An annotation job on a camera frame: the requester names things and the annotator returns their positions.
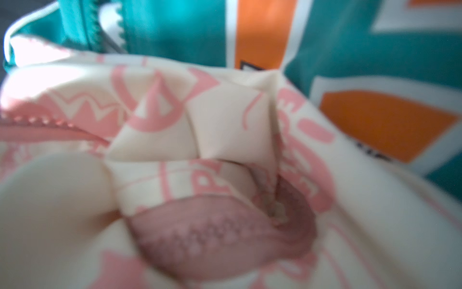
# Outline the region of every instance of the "zipper teeth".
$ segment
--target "zipper teeth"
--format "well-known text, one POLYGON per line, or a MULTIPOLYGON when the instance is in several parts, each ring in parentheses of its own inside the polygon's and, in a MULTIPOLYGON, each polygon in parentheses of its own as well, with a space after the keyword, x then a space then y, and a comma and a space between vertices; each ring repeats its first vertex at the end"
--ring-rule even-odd
POLYGON ((3 38, 3 50, 5 53, 5 60, 6 62, 10 62, 11 60, 11 47, 10 47, 10 38, 11 35, 16 33, 19 29, 24 27, 25 25, 34 22, 40 18, 43 18, 45 16, 50 15, 51 13, 55 12, 57 9, 59 9, 59 3, 58 1, 55 1, 51 4, 48 4, 47 6, 40 8, 38 10, 35 10, 34 12, 31 12, 30 14, 27 14, 18 20, 16 20, 13 24, 8 27, 5 33, 5 38, 3 38))
POLYGON ((191 225, 186 234, 176 231, 167 236, 146 236, 138 245, 153 258, 157 266, 178 264, 188 258, 206 254, 209 243, 219 246, 231 245, 245 239, 271 234, 275 229, 266 222, 245 216, 227 216, 219 224, 207 221, 202 226, 191 225), (199 253, 191 254, 192 247, 199 247, 199 253))
POLYGON ((36 128, 49 128, 49 129, 65 129, 82 131, 71 123, 63 120, 56 120, 46 117, 25 117, 15 116, 11 117, 5 113, 0 114, 1 126, 20 126, 20 127, 36 127, 36 128))

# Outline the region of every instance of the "pink zigzag pattern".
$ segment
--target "pink zigzag pattern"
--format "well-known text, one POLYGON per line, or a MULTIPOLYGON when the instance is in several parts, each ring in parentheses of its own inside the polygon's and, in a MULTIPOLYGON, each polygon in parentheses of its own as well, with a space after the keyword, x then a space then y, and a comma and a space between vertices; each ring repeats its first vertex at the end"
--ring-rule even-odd
POLYGON ((63 112, 62 108, 47 93, 44 93, 38 100, 38 103, 41 106, 50 110, 54 115, 57 115, 59 118, 66 119, 67 121, 73 123, 75 126, 99 137, 114 137, 119 132, 119 104, 101 105, 97 98, 88 92, 77 93, 71 98, 66 99, 62 94, 54 89, 49 89, 49 91, 64 101, 67 105, 73 105, 78 99, 81 98, 89 98, 93 100, 97 107, 101 110, 113 107, 113 111, 109 112, 102 119, 97 120, 95 111, 91 107, 89 101, 86 99, 79 107, 77 113, 72 118, 69 118, 63 112))

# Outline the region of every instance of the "white stripe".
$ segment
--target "white stripe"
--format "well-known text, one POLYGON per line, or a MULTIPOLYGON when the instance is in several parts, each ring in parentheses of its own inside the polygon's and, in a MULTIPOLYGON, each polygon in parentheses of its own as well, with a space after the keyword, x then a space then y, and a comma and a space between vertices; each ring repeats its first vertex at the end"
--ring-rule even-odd
POLYGON ((298 0, 295 7, 295 13, 292 19, 292 27, 287 42, 286 52, 282 59, 281 68, 284 70, 287 64, 297 55, 300 43, 302 42, 303 32, 305 31, 308 17, 310 16, 311 7, 314 0, 298 0))
POLYGON ((434 4, 408 7, 409 0, 382 1, 372 31, 462 30, 462 5, 434 4))
POLYGON ((234 68, 238 0, 226 0, 226 67, 234 68))
POLYGON ((429 145, 409 166, 420 175, 427 175, 462 151, 462 122, 457 122, 433 144, 429 145))
POLYGON ((43 18, 47 15, 50 15, 54 11, 56 11, 59 8, 59 3, 58 1, 55 1, 51 4, 48 4, 47 6, 35 10, 34 12, 31 12, 18 20, 16 20, 13 24, 8 27, 8 30, 6 30, 5 37, 3 38, 3 51, 5 53, 5 60, 6 62, 10 62, 11 60, 11 49, 10 49, 10 38, 11 36, 16 33, 18 30, 23 28, 25 25, 34 22, 40 18, 43 18))

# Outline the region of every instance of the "pink zipper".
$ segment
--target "pink zipper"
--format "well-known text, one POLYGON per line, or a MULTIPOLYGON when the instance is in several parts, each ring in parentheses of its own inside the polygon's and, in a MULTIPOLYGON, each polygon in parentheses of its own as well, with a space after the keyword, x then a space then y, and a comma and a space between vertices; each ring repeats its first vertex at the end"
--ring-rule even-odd
POLYGON ((105 139, 72 123, 48 117, 10 116, 2 112, 0 128, 0 141, 91 140, 109 144, 105 139))

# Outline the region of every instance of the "orange stripe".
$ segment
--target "orange stripe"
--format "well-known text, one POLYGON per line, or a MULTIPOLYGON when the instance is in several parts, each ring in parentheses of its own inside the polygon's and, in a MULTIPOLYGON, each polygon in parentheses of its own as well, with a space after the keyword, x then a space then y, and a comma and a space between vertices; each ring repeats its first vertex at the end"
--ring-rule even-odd
POLYGON ((239 0, 235 68, 241 61, 279 68, 284 58, 297 0, 239 0))
POLYGON ((462 3, 462 0, 410 0, 407 3, 408 7, 419 7, 426 5, 447 5, 447 4, 457 4, 462 3))
POLYGON ((405 163, 460 117, 396 95, 371 91, 328 92, 320 108, 346 134, 405 163))

